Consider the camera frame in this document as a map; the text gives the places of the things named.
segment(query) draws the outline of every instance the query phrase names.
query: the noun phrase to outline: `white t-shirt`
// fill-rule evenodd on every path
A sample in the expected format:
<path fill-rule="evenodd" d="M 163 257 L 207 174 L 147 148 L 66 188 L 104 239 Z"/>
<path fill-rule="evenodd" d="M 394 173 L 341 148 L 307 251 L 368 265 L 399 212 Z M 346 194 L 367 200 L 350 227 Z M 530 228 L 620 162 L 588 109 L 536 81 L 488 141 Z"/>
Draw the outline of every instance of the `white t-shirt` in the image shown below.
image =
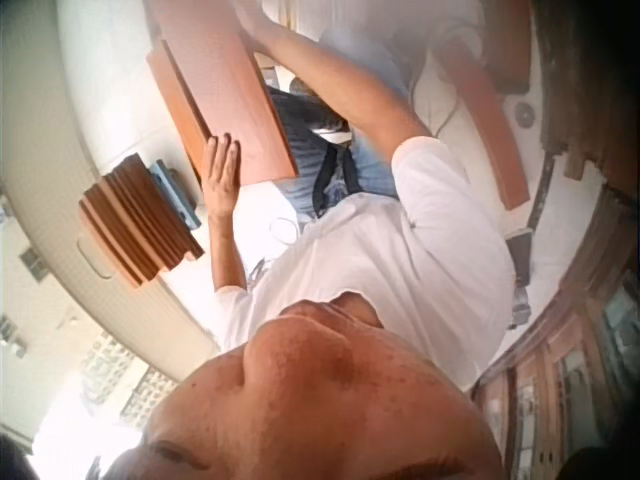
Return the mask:
<path fill-rule="evenodd" d="M 511 319 L 515 274 L 506 243 L 442 142 L 407 140 L 392 170 L 399 202 L 348 197 L 309 225 L 252 293 L 216 293 L 214 334 L 223 351 L 297 301 L 355 292 L 386 330 L 458 387 L 478 379 Z"/>

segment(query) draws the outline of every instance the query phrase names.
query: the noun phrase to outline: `hand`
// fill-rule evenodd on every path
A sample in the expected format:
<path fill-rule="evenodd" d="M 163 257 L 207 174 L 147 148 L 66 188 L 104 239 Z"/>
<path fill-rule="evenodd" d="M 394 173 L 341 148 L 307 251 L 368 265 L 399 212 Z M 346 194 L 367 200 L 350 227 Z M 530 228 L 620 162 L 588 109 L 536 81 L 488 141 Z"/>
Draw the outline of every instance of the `hand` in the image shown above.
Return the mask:
<path fill-rule="evenodd" d="M 240 146 L 229 134 L 212 137 L 204 152 L 202 191 L 210 219 L 231 218 L 240 194 Z"/>
<path fill-rule="evenodd" d="M 275 30 L 277 24 L 267 17 L 256 0 L 236 0 L 234 5 L 240 25 L 256 43 L 255 47 L 263 51 L 266 39 Z"/>

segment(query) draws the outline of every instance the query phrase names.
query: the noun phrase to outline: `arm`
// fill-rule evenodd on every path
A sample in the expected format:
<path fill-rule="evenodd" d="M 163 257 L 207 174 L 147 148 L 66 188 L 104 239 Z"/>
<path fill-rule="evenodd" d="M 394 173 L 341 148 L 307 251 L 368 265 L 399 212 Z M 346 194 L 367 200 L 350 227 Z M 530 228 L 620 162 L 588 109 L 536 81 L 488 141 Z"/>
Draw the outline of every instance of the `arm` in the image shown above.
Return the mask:
<path fill-rule="evenodd" d="M 210 138 L 205 149 L 202 179 L 205 204 L 208 210 L 211 241 L 211 272 L 217 292 L 223 287 L 247 289 L 242 260 L 233 238 L 233 210 L 238 203 L 240 180 L 239 146 L 225 135 L 220 145 Z"/>
<path fill-rule="evenodd" d="M 259 49 L 291 71 L 373 141 L 388 162 L 405 140 L 431 136 L 403 99 L 380 79 L 301 35 L 273 23 L 254 3 L 238 16 Z"/>

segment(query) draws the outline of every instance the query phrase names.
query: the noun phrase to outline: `person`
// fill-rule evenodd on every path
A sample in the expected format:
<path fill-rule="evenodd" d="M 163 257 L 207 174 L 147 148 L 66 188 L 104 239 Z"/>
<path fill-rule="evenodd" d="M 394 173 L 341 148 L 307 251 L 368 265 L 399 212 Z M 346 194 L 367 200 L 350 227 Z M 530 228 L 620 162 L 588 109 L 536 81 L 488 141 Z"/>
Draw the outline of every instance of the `person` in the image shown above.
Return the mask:
<path fill-rule="evenodd" d="M 259 8 L 238 15 L 257 50 L 348 120 L 362 192 L 345 193 L 334 175 L 328 190 L 343 194 L 325 190 L 317 215 L 324 159 L 299 165 L 300 178 L 280 187 L 316 218 L 250 293 L 233 236 L 241 145 L 209 141 L 203 191 L 223 354 L 155 409 L 141 445 L 105 478 L 506 478 L 463 393 L 511 317 L 515 275 L 498 227 L 409 107 L 382 44 L 344 30 L 318 44 Z"/>

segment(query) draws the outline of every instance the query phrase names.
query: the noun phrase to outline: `floor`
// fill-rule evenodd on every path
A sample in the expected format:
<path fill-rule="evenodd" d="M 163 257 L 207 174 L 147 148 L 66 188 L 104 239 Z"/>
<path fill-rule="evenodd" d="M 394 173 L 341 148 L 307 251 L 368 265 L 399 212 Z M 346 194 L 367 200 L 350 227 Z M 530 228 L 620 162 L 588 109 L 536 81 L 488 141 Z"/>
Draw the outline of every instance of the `floor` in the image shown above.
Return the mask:
<path fill-rule="evenodd" d="M 271 0 L 265 0 L 267 10 L 274 15 Z M 58 0 L 58 17 L 62 55 L 69 92 L 75 106 L 80 129 L 88 150 L 101 173 L 109 172 L 123 158 L 138 152 L 148 164 L 162 158 L 175 168 L 185 181 L 193 198 L 200 192 L 191 172 L 186 154 L 172 124 L 164 102 L 147 67 L 145 56 L 151 49 L 144 18 L 142 0 Z M 297 14 L 298 29 L 317 38 L 330 23 L 357 25 L 373 22 L 381 34 L 388 33 L 394 22 L 411 19 L 408 28 L 423 28 L 421 21 L 442 24 L 447 17 L 464 18 L 481 24 L 478 0 L 417 2 L 405 0 L 303 0 Z M 477 35 L 466 33 L 465 40 L 480 51 Z M 540 57 L 537 43 L 533 45 L 532 88 L 521 96 L 507 96 L 504 109 L 512 124 L 520 148 L 531 197 L 535 197 L 544 153 L 541 149 L 540 118 L 542 92 Z M 280 69 L 281 86 L 291 76 Z M 536 122 L 529 130 L 515 124 L 514 108 L 519 101 L 529 102 L 536 112 Z M 427 67 L 415 94 L 415 108 L 433 130 L 446 118 L 455 101 L 452 87 L 440 79 L 437 65 L 428 59 Z M 473 121 L 460 108 L 441 139 L 458 155 L 467 169 L 471 184 L 480 201 L 494 213 L 503 233 L 508 235 L 527 224 L 532 202 L 507 212 L 503 208 L 495 185 L 489 160 Z M 546 209 L 534 241 L 533 275 L 528 294 L 532 318 L 548 304 L 558 282 L 575 255 L 595 207 L 602 177 L 587 167 L 582 182 L 566 179 L 562 172 L 564 159 L 558 159 Z M 199 208 L 204 218 L 204 210 Z M 294 212 L 271 184 L 244 188 L 235 217 L 238 248 L 247 270 L 263 258 L 281 255 L 295 239 L 290 220 Z M 194 236 L 208 248 L 205 225 Z M 196 321 L 205 328 L 215 322 L 210 277 L 210 258 L 206 254 L 197 262 L 184 262 L 174 271 L 164 274 L 163 281 L 182 302 Z M 526 327 L 510 332 L 501 351 L 508 348 Z"/>

